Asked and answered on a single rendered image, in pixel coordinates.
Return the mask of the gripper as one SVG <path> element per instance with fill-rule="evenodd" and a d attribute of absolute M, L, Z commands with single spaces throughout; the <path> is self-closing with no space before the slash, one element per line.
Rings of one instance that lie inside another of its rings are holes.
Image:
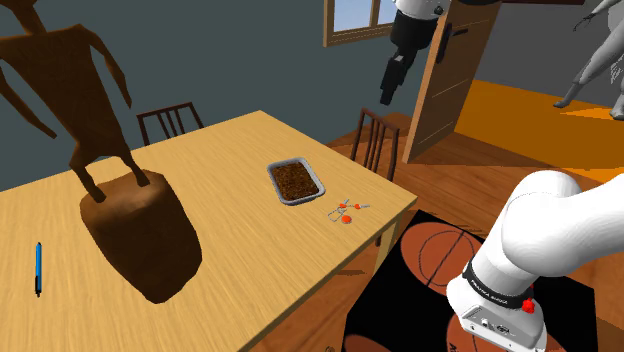
<path fill-rule="evenodd" d="M 382 78 L 381 104 L 388 106 L 391 103 L 396 89 L 403 84 L 416 53 L 429 46 L 436 27 L 436 18 L 417 19 L 400 10 L 396 12 L 390 40 L 397 47 L 397 51 L 388 60 Z"/>

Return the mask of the wooden door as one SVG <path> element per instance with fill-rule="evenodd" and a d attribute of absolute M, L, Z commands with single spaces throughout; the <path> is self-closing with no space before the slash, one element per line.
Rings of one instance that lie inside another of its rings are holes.
<path fill-rule="evenodd" d="M 501 0 L 452 0 L 429 46 L 403 161 L 409 163 L 454 131 L 496 21 Z"/>

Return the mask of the dark wooden chair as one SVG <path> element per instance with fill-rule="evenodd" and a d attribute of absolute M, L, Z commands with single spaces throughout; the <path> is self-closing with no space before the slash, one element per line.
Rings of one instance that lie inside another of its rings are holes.
<path fill-rule="evenodd" d="M 181 120 L 181 116 L 180 116 L 180 111 L 183 109 L 189 109 L 198 128 L 204 128 L 204 124 L 201 120 L 201 118 L 199 117 L 194 104 L 189 101 L 189 102 L 185 102 L 185 103 L 181 103 L 181 104 L 176 104 L 176 105 L 172 105 L 172 106 L 168 106 L 168 107 L 164 107 L 164 108 L 160 108 L 160 109 L 155 109 L 155 110 L 151 110 L 151 111 L 147 111 L 147 112 L 143 112 L 143 113 L 139 113 L 136 115 L 137 118 L 137 122 L 139 125 L 139 129 L 141 132 L 141 136 L 143 139 L 143 143 L 145 146 L 148 146 L 150 144 L 150 139 L 148 136 L 148 131 L 145 125 L 145 120 L 148 117 L 156 117 L 162 131 L 165 134 L 165 137 L 167 139 L 171 138 L 172 136 L 176 137 L 180 134 L 185 134 L 186 130 L 184 128 L 184 124 Z"/>
<path fill-rule="evenodd" d="M 396 164 L 398 160 L 398 142 L 400 129 L 395 124 L 384 120 L 382 117 L 378 116 L 367 108 L 362 108 L 360 110 L 358 126 L 356 128 L 356 134 L 354 137 L 350 159 L 352 161 L 356 160 L 358 147 L 363 133 L 364 120 L 366 117 L 369 117 L 371 119 L 371 126 L 363 166 L 374 173 L 378 171 L 385 135 L 387 131 L 390 131 L 391 150 L 386 178 L 390 182 L 392 182 L 394 179 Z"/>

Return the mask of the grey tray with brown filling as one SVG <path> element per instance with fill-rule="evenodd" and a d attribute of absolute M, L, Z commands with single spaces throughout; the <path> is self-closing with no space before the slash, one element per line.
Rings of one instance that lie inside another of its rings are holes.
<path fill-rule="evenodd" d="M 284 205 L 306 203 L 326 192 L 311 165 L 303 157 L 271 163 L 266 170 L 280 202 Z"/>

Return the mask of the grey figure statue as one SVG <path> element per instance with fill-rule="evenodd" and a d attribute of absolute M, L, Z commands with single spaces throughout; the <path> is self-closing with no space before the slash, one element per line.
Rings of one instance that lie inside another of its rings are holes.
<path fill-rule="evenodd" d="M 575 24 L 573 30 L 576 31 L 581 24 L 589 25 L 594 17 L 622 1 L 624 0 L 602 0 L 588 15 Z M 557 108 L 567 107 L 576 99 L 585 85 L 610 68 L 620 57 L 624 58 L 624 17 L 575 76 L 565 96 L 553 106 Z M 609 115 L 613 120 L 624 121 L 624 79 L 620 84 L 619 97 Z"/>

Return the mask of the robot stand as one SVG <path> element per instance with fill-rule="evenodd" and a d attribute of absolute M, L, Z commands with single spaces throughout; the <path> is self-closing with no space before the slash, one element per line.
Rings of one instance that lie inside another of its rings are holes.
<path fill-rule="evenodd" d="M 341 352 L 505 352 L 464 331 L 448 282 L 482 238 L 418 211 L 347 315 Z M 541 277 L 548 352 L 598 352 L 594 291 L 568 277 Z"/>

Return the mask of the wooden table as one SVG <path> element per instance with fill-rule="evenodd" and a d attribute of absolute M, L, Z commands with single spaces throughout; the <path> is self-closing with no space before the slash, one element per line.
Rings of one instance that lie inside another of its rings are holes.
<path fill-rule="evenodd" d="M 63 172 L 0 192 L 0 352 L 238 352 L 253 346 L 375 240 L 415 196 L 256 111 L 137 149 L 197 231 L 202 262 L 162 304 L 106 261 Z M 280 202 L 266 167 L 303 157 L 325 194 Z M 42 293 L 35 285 L 42 244 Z"/>

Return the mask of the brown figure statue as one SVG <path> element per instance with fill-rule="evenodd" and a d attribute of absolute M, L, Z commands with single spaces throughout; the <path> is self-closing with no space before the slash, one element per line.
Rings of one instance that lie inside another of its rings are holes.
<path fill-rule="evenodd" d="M 0 0 L 21 24 L 20 36 L 0 38 L 10 65 L 75 141 L 69 161 L 87 194 L 80 215 L 114 269 L 149 302 L 178 293 L 197 273 L 200 242 L 166 178 L 141 169 L 126 143 L 94 66 L 98 51 L 125 103 L 125 75 L 93 31 L 80 24 L 48 31 L 37 0 Z"/>

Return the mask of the blue pen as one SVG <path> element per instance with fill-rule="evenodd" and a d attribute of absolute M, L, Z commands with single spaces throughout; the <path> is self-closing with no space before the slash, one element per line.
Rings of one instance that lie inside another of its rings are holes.
<path fill-rule="evenodd" d="M 36 257 L 35 257 L 35 285 L 34 291 L 37 298 L 40 297 L 42 293 L 42 244 L 38 242 L 35 247 Z"/>

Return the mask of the wooden frame window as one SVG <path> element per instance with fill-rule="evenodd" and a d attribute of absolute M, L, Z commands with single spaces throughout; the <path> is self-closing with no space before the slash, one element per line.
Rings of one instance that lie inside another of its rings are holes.
<path fill-rule="evenodd" d="M 323 46 L 388 36 L 395 15 L 394 0 L 324 0 Z"/>

